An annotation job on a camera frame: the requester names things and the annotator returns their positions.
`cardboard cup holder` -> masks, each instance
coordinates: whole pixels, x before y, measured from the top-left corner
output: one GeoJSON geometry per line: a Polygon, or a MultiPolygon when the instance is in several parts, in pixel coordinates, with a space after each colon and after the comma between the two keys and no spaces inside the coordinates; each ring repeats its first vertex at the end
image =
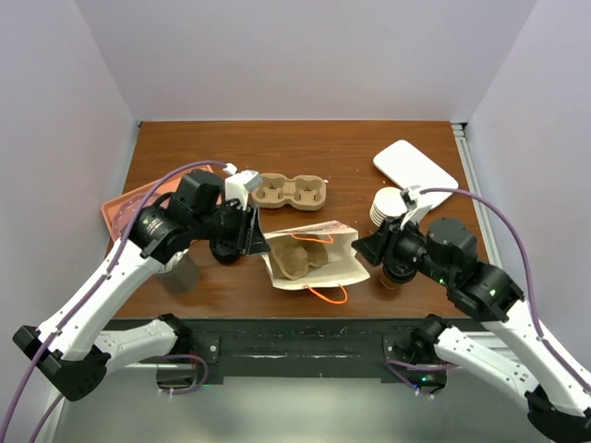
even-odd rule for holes
{"type": "Polygon", "coordinates": [[[262,184],[252,193],[261,208],[291,205],[297,210],[319,210],[326,202],[326,183],[316,175],[288,179],[275,173],[261,174],[262,184]]]}

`white wall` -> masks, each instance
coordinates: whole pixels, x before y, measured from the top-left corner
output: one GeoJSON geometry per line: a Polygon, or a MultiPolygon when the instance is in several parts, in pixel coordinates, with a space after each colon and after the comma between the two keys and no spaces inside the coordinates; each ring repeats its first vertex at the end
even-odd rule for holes
{"type": "MultiPolygon", "coordinates": [[[[100,205],[123,186],[136,133],[71,0],[0,2],[0,417],[28,359],[20,325],[52,314],[101,262],[100,205]]],[[[28,441],[47,383],[30,384],[9,433],[28,441]]]]}
{"type": "Polygon", "coordinates": [[[77,0],[142,120],[466,121],[535,0],[77,0]]]}
{"type": "MultiPolygon", "coordinates": [[[[531,256],[541,316],[591,367],[591,2],[539,0],[468,125],[483,193],[531,256]]],[[[513,240],[495,233],[521,275],[513,240]]]]}

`paper bag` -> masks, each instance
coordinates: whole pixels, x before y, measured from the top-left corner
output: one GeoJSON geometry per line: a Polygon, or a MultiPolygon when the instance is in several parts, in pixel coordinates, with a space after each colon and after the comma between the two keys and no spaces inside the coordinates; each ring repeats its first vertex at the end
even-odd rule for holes
{"type": "Polygon", "coordinates": [[[339,221],[326,221],[324,223],[266,233],[265,238],[270,240],[282,235],[292,234],[314,234],[321,238],[328,238],[327,235],[329,234],[333,242],[324,245],[328,253],[328,262],[320,268],[310,268],[308,275],[301,279],[288,280],[283,275],[273,275],[269,254],[264,254],[262,255],[262,259],[265,260],[265,266],[271,277],[273,287],[287,291],[307,289],[308,287],[332,288],[359,283],[369,278],[369,273],[356,260],[356,251],[351,247],[351,243],[359,236],[356,229],[339,221]]]}

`wooden table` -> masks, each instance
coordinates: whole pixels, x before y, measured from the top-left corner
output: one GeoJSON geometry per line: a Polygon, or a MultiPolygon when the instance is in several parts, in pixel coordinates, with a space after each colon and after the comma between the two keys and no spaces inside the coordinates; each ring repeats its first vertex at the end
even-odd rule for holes
{"type": "MultiPolygon", "coordinates": [[[[291,207],[261,210],[264,231],[338,220],[357,228],[360,236],[375,229],[369,208],[375,193],[392,186],[372,164],[373,157],[398,139],[408,140],[467,188],[464,169],[449,122],[146,122],[129,168],[126,192],[197,160],[232,162],[240,169],[285,174],[314,174],[329,181],[325,207],[304,212],[291,207]]],[[[461,219],[476,233],[479,253],[485,248],[473,203],[452,196],[424,220],[426,228],[439,217],[461,219]]],[[[170,295],[154,279],[141,286],[118,317],[444,317],[462,314],[447,301],[443,289],[417,275],[406,285],[387,289],[380,269],[360,258],[372,277],[349,286],[349,302],[330,305],[309,291],[288,292],[271,287],[260,257],[243,257],[231,267],[219,265],[207,242],[197,242],[190,254],[201,278],[190,293],[170,295]]],[[[331,298],[341,290],[324,293],[331,298]]]]}

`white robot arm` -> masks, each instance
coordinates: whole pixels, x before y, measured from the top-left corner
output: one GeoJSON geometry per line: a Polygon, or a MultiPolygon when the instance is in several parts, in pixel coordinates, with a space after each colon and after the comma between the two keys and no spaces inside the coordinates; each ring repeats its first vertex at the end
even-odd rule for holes
{"type": "Polygon", "coordinates": [[[31,359],[48,342],[37,366],[70,401],[88,395],[116,369],[172,350],[187,353],[190,330],[171,314],[135,329],[103,329],[143,282],[173,266],[193,240],[210,240],[211,252],[222,263],[267,252],[258,208],[247,203],[259,180],[254,171],[233,174],[225,181],[201,170],[186,174],[174,193],[141,210],[114,267],[110,265],[121,239],[62,308],[37,329],[21,327],[13,341],[31,359]],[[222,190],[223,202],[217,204],[222,190]],[[170,201],[165,209],[161,204],[166,199],[170,201]],[[92,297],[60,328],[100,280],[92,297]]]}
{"type": "Polygon", "coordinates": [[[507,393],[527,409],[532,425],[554,441],[591,441],[591,374],[533,318],[509,275],[478,259],[476,238],[460,221],[439,219],[427,234],[418,230],[430,210],[425,192],[417,186],[403,191],[406,214],[386,219],[376,233],[353,242],[353,248],[373,266],[382,265],[393,281],[405,283],[421,272],[444,286],[448,299],[501,339],[519,363],[432,315],[412,332],[413,353],[460,365],[507,393]]]}

